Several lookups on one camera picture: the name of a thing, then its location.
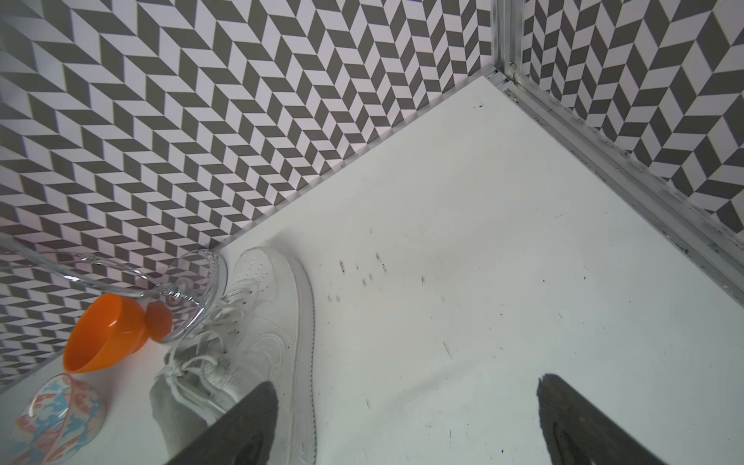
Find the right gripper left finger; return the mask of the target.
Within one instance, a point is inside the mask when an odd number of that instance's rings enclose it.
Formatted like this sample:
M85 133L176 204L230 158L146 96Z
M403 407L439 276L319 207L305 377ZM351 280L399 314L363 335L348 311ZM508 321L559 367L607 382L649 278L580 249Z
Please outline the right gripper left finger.
M167 464L267 464L278 415L273 383L260 383Z

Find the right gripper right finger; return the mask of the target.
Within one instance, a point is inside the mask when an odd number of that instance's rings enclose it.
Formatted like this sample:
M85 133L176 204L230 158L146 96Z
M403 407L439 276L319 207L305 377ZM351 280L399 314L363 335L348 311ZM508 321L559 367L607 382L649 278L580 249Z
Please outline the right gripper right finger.
M582 394L555 374L540 379L539 419L553 464L661 464Z

